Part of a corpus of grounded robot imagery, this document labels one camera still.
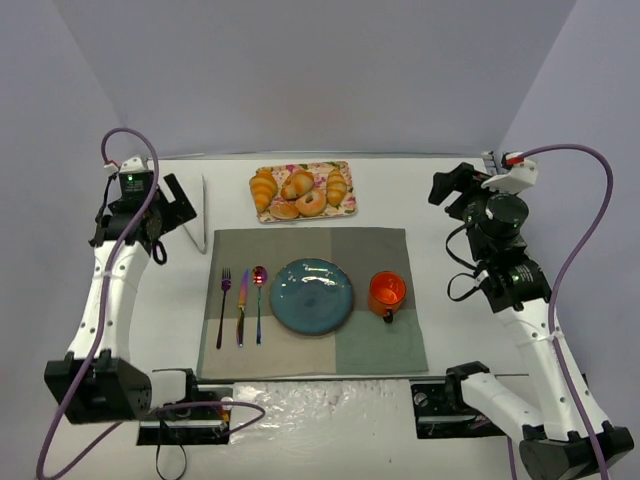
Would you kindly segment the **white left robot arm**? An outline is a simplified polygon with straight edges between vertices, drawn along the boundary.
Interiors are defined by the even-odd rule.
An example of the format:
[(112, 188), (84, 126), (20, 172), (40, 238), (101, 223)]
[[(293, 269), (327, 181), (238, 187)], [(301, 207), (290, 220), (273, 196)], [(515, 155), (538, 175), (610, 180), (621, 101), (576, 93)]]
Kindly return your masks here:
[(101, 205), (89, 242), (94, 271), (80, 326), (64, 358), (44, 372), (72, 424), (138, 420), (150, 410), (151, 379), (129, 355), (138, 285), (150, 261), (167, 261), (161, 237), (196, 217), (173, 174), (164, 178), (171, 199), (153, 186), (150, 171), (117, 178), (121, 196)]

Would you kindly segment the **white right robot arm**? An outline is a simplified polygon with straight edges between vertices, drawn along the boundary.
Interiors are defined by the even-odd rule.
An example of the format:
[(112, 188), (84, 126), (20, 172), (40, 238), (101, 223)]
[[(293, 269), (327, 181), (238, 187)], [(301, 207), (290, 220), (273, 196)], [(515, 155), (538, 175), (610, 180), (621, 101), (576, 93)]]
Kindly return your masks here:
[(633, 450), (634, 440), (594, 400), (568, 349), (552, 289), (520, 233), (529, 215), (518, 195), (523, 186), (512, 173), (490, 177), (461, 163), (434, 174), (428, 200), (439, 205), (459, 195), (445, 211), (460, 221), (469, 242), (472, 259), (463, 264), (464, 274), (511, 336), (539, 404), (506, 388), (479, 361), (447, 370), (448, 395), (454, 409), (478, 411), (517, 442), (531, 478), (604, 476)]

